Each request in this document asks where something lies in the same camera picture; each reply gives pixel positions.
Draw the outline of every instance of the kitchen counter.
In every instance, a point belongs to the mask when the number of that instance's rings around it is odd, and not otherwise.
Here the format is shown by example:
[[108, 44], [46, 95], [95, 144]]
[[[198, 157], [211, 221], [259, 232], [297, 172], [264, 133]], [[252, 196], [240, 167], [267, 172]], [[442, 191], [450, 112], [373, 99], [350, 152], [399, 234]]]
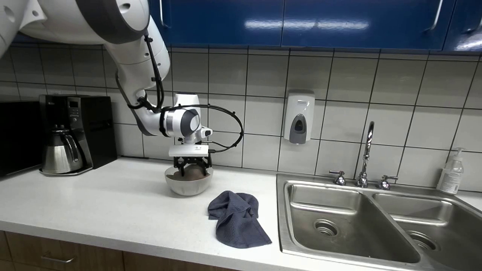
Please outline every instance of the kitchen counter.
[[[211, 186], [194, 197], [170, 191], [171, 163], [119, 158], [79, 176], [30, 170], [0, 180], [0, 230], [167, 257], [235, 270], [356, 270], [374, 268], [280, 251], [276, 172], [214, 167]], [[225, 190], [254, 195], [259, 222], [272, 244], [236, 249], [215, 237], [209, 202]], [[482, 194], [459, 198], [482, 209]]]

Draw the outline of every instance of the sink drain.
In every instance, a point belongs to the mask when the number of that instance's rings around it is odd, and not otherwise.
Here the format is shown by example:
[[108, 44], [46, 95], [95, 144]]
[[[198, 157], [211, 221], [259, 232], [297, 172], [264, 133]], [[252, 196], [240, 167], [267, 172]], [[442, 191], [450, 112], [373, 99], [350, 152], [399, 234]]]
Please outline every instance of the sink drain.
[[435, 250], [435, 251], [440, 250], [440, 247], [437, 244], [437, 242], [435, 242], [429, 236], [414, 230], [408, 230], [407, 233], [414, 240], [415, 244], [417, 244], [422, 249]]
[[335, 236], [338, 234], [338, 228], [335, 223], [326, 219], [316, 220], [315, 228], [318, 232], [326, 236]]

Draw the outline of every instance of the sink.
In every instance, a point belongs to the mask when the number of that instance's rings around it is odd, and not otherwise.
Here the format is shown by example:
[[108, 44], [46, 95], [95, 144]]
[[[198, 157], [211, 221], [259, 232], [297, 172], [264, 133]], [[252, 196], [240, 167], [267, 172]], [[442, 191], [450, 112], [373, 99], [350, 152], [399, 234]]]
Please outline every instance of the sink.
[[286, 186], [292, 232], [302, 246], [415, 263], [420, 256], [385, 215], [357, 191]]
[[456, 270], [482, 266], [482, 219], [456, 202], [389, 194], [373, 198], [424, 252]]
[[277, 174], [277, 196], [284, 253], [386, 270], [482, 266], [482, 214], [455, 196], [287, 174]]

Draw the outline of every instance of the bowl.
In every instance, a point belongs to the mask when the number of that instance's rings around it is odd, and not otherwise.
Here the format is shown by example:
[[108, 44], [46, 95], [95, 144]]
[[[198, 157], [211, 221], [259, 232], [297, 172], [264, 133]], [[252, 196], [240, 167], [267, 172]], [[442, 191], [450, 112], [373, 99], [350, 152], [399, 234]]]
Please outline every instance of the bowl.
[[178, 169], [172, 166], [166, 169], [166, 171], [164, 172], [164, 176], [166, 177], [166, 182], [169, 188], [174, 193], [181, 196], [194, 196], [197, 194], [201, 194], [211, 184], [211, 179], [213, 178], [214, 172], [213, 168], [210, 167], [207, 169], [209, 176], [194, 181], [178, 181], [168, 177], [168, 175], [172, 175], [176, 171], [178, 171]]

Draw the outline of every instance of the stainless steel carafe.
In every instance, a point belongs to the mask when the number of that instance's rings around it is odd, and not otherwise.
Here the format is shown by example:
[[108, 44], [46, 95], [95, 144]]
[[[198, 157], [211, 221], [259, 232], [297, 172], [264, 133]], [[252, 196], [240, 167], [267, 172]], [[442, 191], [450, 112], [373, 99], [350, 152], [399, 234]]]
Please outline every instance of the stainless steel carafe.
[[68, 129], [52, 130], [44, 149], [42, 172], [63, 174], [83, 167], [80, 149]]

